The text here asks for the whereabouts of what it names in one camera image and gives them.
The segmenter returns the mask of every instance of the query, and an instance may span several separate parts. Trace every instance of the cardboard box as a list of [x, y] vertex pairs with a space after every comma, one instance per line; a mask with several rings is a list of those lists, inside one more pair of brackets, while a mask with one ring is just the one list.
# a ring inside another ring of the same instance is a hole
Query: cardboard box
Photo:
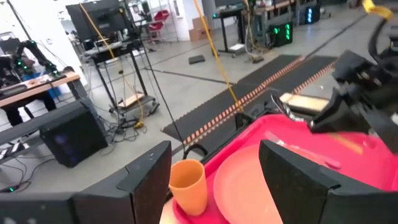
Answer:
[[[203, 16], [203, 18], [205, 19], [207, 28], [211, 29], [211, 27], [207, 21], [207, 17]], [[203, 23], [201, 22], [200, 17], [192, 19], [192, 24], [193, 24], [193, 29], [204, 29], [205, 28], [205, 26], [203, 26]]]
[[189, 38], [191, 39], [191, 41], [198, 41], [198, 40], [207, 39], [206, 30], [205, 29], [192, 29], [192, 30], [189, 30]]

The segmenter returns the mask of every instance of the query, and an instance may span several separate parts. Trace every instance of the floor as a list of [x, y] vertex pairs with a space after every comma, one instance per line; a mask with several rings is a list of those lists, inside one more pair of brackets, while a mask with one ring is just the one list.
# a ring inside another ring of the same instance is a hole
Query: floor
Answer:
[[[247, 63], [248, 58], [246, 55], [240, 55], [237, 58], [222, 55], [220, 60], [226, 70], [229, 81], [236, 82], [280, 54], [306, 55], [317, 49], [316, 55], [339, 56], [344, 50], [350, 49], [358, 54], [369, 57], [367, 53], [367, 41], [374, 26], [378, 22], [378, 18], [376, 16], [362, 17], [363, 15], [364, 12], [362, 9], [347, 10], [341, 8], [330, 19], [322, 20], [311, 26], [296, 27], [294, 29], [293, 44], [274, 49], [265, 55], [264, 62], [256, 65]], [[346, 27], [354, 22], [355, 24], [346, 29]], [[237, 41], [235, 30], [234, 27], [227, 29], [230, 44], [234, 44]], [[221, 35], [216, 33], [213, 38], [215, 45], [222, 47]], [[381, 37], [379, 40], [380, 45], [384, 47], [388, 44], [387, 41], [387, 37]], [[150, 63], [155, 70], [154, 75], [159, 82], [174, 119], [183, 116], [185, 113], [188, 113], [226, 89], [226, 85], [220, 82], [223, 81], [223, 78], [216, 66], [214, 58], [211, 56], [207, 40], [194, 43], [179, 42], [162, 44], [154, 47], [158, 48], [158, 51], [149, 54]], [[196, 65], [188, 64], [188, 57], [200, 54], [205, 56], [206, 62]], [[158, 97], [160, 103], [157, 112], [144, 120], [147, 132], [140, 132], [134, 142], [124, 141], [119, 143], [113, 151], [111, 151], [112, 148], [104, 149], [73, 169], [67, 169], [55, 161], [46, 163], [37, 169], [32, 179], [32, 185], [26, 192], [80, 191], [122, 168], [161, 141], [170, 140], [173, 147], [180, 145], [179, 141], [160, 132], [160, 129], [171, 123], [171, 119], [165, 108], [165, 103], [160, 97], [159, 90], [157, 90], [155, 85], [154, 88], [151, 85], [151, 82], [154, 84], [152, 74], [144, 69], [148, 66], [148, 63], [144, 63], [141, 58], [137, 60], [147, 91], [150, 95]], [[126, 74], [126, 80], [129, 83], [136, 81], [137, 88], [140, 90], [136, 75], [131, 68], [131, 61], [124, 59], [122, 65]], [[127, 96], [131, 95], [132, 91], [123, 85], [123, 78], [117, 73], [119, 68], [120, 65], [115, 63], [109, 67], [109, 73], [116, 98], [121, 99], [124, 96], [124, 90]], [[85, 68], [85, 75], [91, 82], [91, 90], [89, 92], [98, 109], [98, 113], [105, 119], [114, 119], [108, 113], [110, 102], [101, 85], [98, 74], [90, 72], [89, 68]], [[333, 85], [334, 83], [330, 74], [326, 74], [320, 77], [315, 83], [306, 87], [303, 93], [306, 95], [329, 97]], [[64, 105], [71, 101], [73, 99], [70, 96], [62, 96], [62, 102], [59, 105]], [[36, 116], [45, 113], [44, 106], [40, 103], [33, 103], [29, 108], [34, 111]], [[8, 127], [7, 119], [4, 117], [4, 113], [0, 111], [0, 129]], [[32, 150], [25, 156], [40, 157], [49, 154], [48, 149], [39, 147], [38, 150]], [[191, 156], [196, 159], [200, 158], [196, 154], [191, 154]], [[46, 161], [48, 158], [51, 157], [41, 157], [38, 159], [21, 158], [19, 161], [27, 166], [28, 177], [37, 164]], [[175, 162], [181, 158], [181, 153], [178, 153], [174, 156], [173, 161]], [[24, 166], [15, 160], [8, 162], [6, 165], [24, 169]], [[1, 166], [0, 188], [5, 187], [6, 184], [16, 183], [20, 178], [21, 172], [19, 170]]]

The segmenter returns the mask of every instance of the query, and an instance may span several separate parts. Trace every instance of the plastic cup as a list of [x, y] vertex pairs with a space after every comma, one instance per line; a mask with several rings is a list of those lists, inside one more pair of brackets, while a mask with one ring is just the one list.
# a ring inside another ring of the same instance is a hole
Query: plastic cup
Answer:
[[185, 159], [172, 165], [169, 189], [186, 214], [197, 216], [206, 210], [207, 184], [201, 162]]

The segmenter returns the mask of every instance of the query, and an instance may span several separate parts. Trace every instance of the red tray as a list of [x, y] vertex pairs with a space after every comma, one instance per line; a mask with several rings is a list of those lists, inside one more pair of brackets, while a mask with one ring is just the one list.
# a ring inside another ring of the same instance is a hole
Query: red tray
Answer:
[[283, 142], [319, 153], [341, 164], [337, 172], [383, 190], [398, 190], [398, 156], [379, 139], [361, 133], [312, 134], [305, 123], [293, 122], [281, 114], [263, 116], [231, 141], [205, 164], [208, 186], [208, 207], [198, 216], [191, 217], [173, 201], [173, 211], [182, 224], [228, 223], [214, 200], [213, 183], [216, 171], [223, 161], [241, 148], [259, 144], [272, 133]]

